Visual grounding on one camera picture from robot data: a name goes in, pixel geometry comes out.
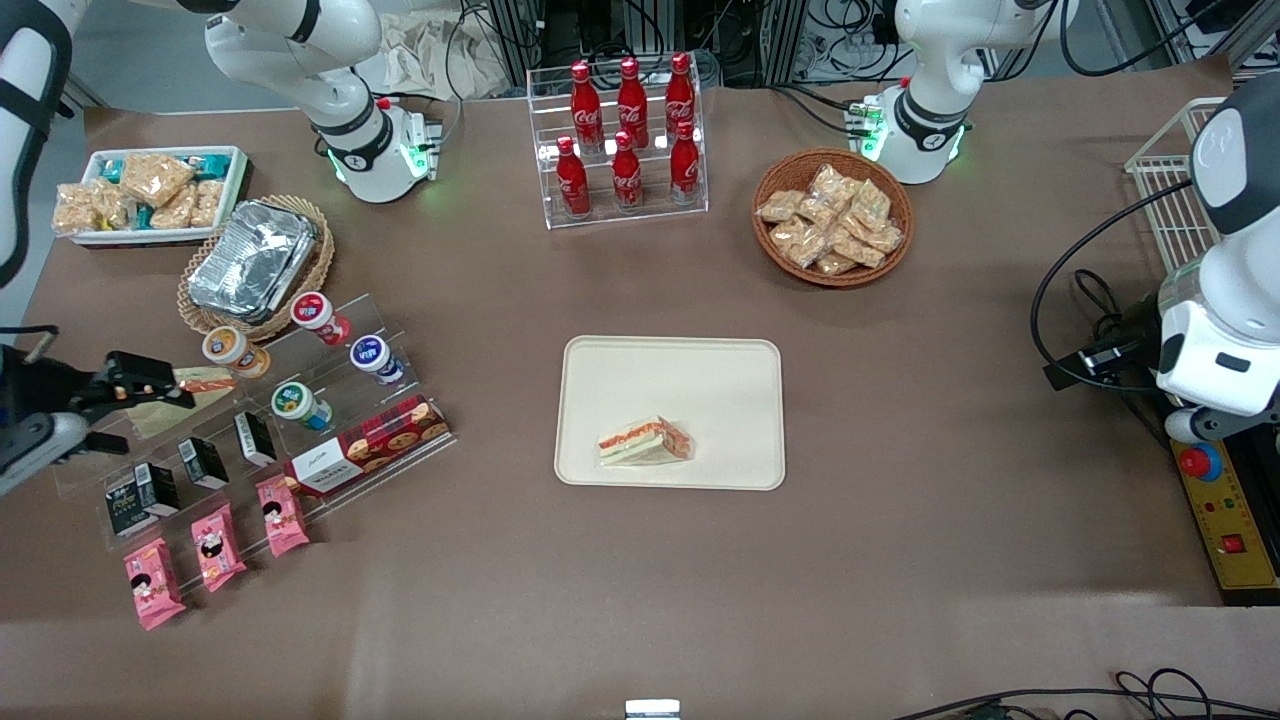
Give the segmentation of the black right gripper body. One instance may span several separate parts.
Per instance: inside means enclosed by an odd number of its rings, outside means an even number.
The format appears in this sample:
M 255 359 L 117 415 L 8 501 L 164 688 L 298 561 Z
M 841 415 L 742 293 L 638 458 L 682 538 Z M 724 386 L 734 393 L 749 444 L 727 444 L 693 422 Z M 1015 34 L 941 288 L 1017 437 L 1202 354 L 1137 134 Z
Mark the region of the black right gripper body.
M 111 409 L 74 409 L 72 401 L 82 396 L 93 380 L 104 378 L 110 354 L 95 372 L 82 372 L 56 359 L 41 357 L 26 363 L 26 351 L 3 346 L 1 428 L 15 427 L 33 413 L 74 413 L 90 424 L 106 418 Z

